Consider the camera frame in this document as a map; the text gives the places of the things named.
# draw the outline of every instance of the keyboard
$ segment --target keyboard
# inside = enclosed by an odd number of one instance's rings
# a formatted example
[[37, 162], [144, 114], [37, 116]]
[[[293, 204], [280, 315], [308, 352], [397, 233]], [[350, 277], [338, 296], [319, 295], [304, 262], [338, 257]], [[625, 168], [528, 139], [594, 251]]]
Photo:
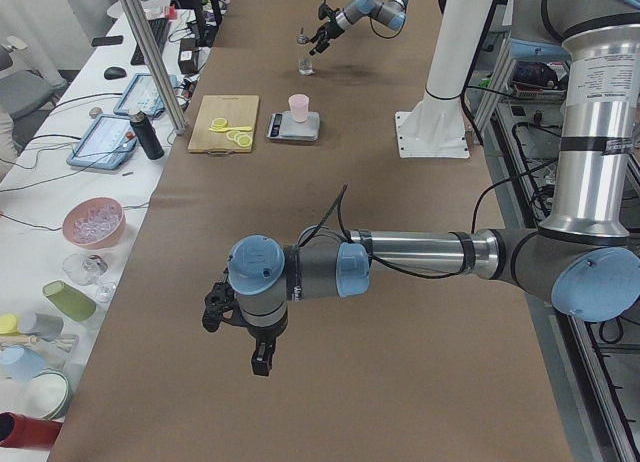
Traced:
[[[156, 43], [158, 44], [158, 49], [160, 49], [160, 53], [162, 54], [164, 44], [167, 42], [167, 38], [169, 37], [169, 19], [162, 18], [149, 20], [149, 26], [151, 27], [153, 38], [156, 39]], [[131, 57], [131, 65], [143, 64], [144, 55], [142, 55], [142, 50], [140, 50], [140, 46], [138, 45]]]

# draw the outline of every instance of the red cup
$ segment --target red cup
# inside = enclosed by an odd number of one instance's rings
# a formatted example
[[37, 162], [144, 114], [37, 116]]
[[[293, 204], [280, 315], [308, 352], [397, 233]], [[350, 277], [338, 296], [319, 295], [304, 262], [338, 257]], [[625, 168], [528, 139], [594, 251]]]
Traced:
[[60, 422], [4, 412], [0, 414], [0, 447], [49, 450], [61, 428]]

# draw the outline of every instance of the label sticker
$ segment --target label sticker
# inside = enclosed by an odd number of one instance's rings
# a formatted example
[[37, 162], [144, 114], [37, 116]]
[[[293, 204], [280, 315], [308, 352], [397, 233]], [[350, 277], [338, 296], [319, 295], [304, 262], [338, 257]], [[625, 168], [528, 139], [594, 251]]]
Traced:
[[640, 64], [636, 54], [613, 54], [571, 64], [567, 107], [591, 102], [638, 105]]
[[630, 154], [633, 152], [633, 142], [631, 139], [610, 139], [607, 140], [603, 155]]

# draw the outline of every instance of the white cylinder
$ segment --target white cylinder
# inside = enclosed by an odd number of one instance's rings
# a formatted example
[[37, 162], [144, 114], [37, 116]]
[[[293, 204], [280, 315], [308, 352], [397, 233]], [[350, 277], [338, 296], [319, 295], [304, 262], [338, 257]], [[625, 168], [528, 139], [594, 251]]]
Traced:
[[443, 98], [460, 95], [492, 1], [447, 0], [427, 79], [429, 92]]
[[409, 114], [396, 113], [401, 157], [467, 158], [458, 96], [493, 0], [447, 0], [424, 98]]

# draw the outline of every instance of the pink bowl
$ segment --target pink bowl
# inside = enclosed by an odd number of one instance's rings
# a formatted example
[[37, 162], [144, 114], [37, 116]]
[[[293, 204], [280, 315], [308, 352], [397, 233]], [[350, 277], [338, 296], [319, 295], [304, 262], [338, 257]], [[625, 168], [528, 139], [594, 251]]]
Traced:
[[[118, 225], [107, 235], [93, 242], [78, 242], [74, 237], [75, 223], [78, 220], [86, 219], [89, 216], [89, 210], [98, 210], [105, 205], [113, 204], [116, 207], [116, 215], [119, 217]], [[124, 216], [124, 210], [117, 200], [109, 197], [96, 197], [94, 199], [85, 200], [77, 205], [71, 212], [67, 214], [62, 223], [62, 235], [74, 245], [83, 249], [104, 249], [105, 247], [113, 247], [118, 243], [118, 239], [124, 232], [127, 223]]]

